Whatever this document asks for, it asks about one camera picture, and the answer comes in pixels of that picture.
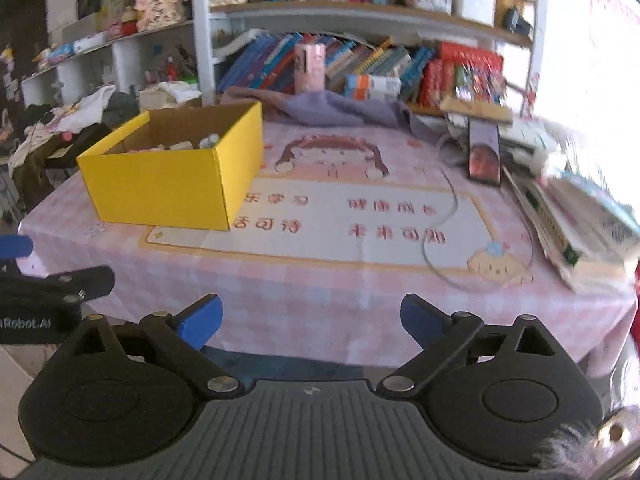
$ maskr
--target black cable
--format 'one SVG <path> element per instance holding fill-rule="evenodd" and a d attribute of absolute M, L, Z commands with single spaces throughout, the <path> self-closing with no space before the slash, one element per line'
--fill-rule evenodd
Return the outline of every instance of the black cable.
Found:
<path fill-rule="evenodd" d="M 33 464 L 33 460 L 29 460 L 28 458 L 25 458 L 22 455 L 17 454 L 15 451 L 11 451 L 8 447 L 3 446 L 2 444 L 0 444 L 0 449 L 2 449 L 2 451 L 4 451 L 4 452 L 7 452 L 11 456 L 16 457 L 18 460 L 22 460 L 23 462 L 26 462 L 27 464 Z"/>

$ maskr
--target pink cylinder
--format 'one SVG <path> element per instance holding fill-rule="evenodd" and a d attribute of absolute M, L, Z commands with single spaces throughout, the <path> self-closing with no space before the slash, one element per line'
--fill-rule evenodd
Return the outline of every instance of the pink cylinder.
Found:
<path fill-rule="evenodd" d="M 296 94 L 324 90 L 324 44 L 299 43 L 294 52 Z"/>

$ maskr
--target white text panel on tablecloth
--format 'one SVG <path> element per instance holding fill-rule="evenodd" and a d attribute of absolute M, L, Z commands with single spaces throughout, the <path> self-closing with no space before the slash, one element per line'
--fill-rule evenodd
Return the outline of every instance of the white text panel on tablecloth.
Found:
<path fill-rule="evenodd" d="M 492 241 L 473 197 L 447 189 L 256 178 L 229 232 L 155 227 L 153 244 L 353 264 L 462 270 Z"/>

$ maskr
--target cartoon girl's hair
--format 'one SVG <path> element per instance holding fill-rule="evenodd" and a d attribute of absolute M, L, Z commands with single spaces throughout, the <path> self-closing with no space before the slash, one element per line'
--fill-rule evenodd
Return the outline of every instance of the cartoon girl's hair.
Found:
<path fill-rule="evenodd" d="M 382 162 L 382 155 L 380 155 L 378 147 L 374 144 L 369 144 L 365 139 L 326 135 L 302 137 L 302 139 L 294 140 L 285 146 L 280 160 L 276 162 L 275 165 L 289 162 L 292 159 L 295 160 L 296 156 L 293 154 L 293 148 L 332 148 L 338 150 L 359 150 L 361 152 L 371 151 L 373 156 L 369 155 L 366 160 L 369 162 L 373 161 L 383 176 L 389 174 L 388 168 Z"/>

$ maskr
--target yellow border on tablecloth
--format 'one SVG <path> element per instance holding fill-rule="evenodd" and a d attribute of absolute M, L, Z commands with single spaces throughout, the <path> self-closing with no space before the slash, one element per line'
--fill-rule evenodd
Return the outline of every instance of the yellow border on tablecloth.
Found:
<path fill-rule="evenodd" d="M 306 179 L 306 178 L 289 178 L 286 175 L 274 175 L 274 174 L 259 174 L 258 178 L 272 178 L 274 180 L 301 180 L 304 182 L 325 182 L 324 180 L 314 180 L 314 179 Z M 421 191 L 435 191 L 435 192 L 450 192 L 450 189 L 446 189 L 443 187 L 435 187 L 435 186 L 411 186 L 407 184 L 396 184 L 395 182 L 343 182 L 344 184 L 358 184 L 360 186 L 383 186 L 383 187 L 401 187 L 403 189 L 418 189 Z M 494 230 L 493 225 L 488 219 L 484 208 L 482 208 L 482 204 L 478 200 L 478 197 L 469 193 L 468 191 L 458 191 L 456 190 L 456 195 L 461 198 L 468 198 L 471 202 L 476 206 L 476 210 L 478 211 L 478 215 L 484 223 L 484 227 L 489 232 L 489 236 L 491 236 L 492 240 L 497 239 L 496 232 Z M 153 248 L 154 250 L 168 251 L 179 254 L 193 254 L 194 256 L 218 256 L 219 254 L 224 255 L 225 258 L 232 258 L 238 260 L 248 260 L 255 263 L 278 263 L 278 264 L 300 264 L 304 263 L 307 265 L 313 265 L 315 267 L 342 267 L 349 269 L 358 269 L 358 268 L 367 268 L 367 269 L 376 269 L 376 270 L 416 270 L 418 272 L 424 272 L 428 270 L 429 272 L 433 272 L 429 266 L 413 266 L 413 265 L 401 265 L 401 264 L 372 264 L 368 262 L 338 262 L 335 260 L 321 260 L 318 258 L 295 258 L 292 256 L 269 256 L 266 254 L 254 254 L 254 253 L 236 253 L 233 251 L 221 251 L 217 249 L 203 249 L 200 247 L 189 247 L 189 246 L 178 246 L 173 244 L 163 244 L 160 242 L 149 242 L 148 237 L 151 232 L 159 226 L 150 227 L 145 235 L 143 235 L 142 239 L 138 243 L 140 248 Z M 469 272 L 466 269 L 460 269 L 457 267 L 443 267 L 438 268 L 438 272 L 443 274 L 460 276 L 460 275 L 468 275 Z"/>

